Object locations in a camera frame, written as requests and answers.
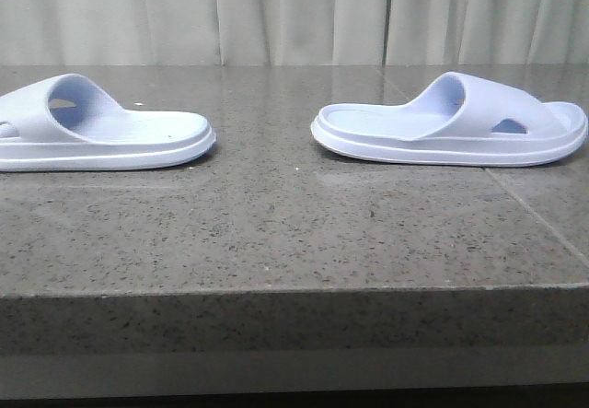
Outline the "light blue slipper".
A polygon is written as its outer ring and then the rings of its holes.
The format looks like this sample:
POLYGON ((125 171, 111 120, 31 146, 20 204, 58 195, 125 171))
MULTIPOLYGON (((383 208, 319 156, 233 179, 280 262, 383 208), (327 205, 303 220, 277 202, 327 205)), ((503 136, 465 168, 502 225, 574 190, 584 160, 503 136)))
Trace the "light blue slipper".
POLYGON ((576 104, 542 102, 515 87, 447 72, 403 105, 325 106, 311 132, 327 149, 359 159, 526 167, 575 152, 588 119, 576 104))
POLYGON ((215 140, 200 114, 126 110, 78 74, 53 76, 1 98, 3 171, 171 167, 202 156, 215 140))

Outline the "pale beige curtain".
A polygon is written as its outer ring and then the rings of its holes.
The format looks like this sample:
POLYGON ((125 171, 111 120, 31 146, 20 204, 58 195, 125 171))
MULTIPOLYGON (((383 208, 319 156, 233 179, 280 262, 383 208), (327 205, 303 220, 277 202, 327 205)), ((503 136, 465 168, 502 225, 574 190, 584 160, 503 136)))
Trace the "pale beige curtain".
POLYGON ((27 64, 580 64, 588 0, 1 0, 27 64))

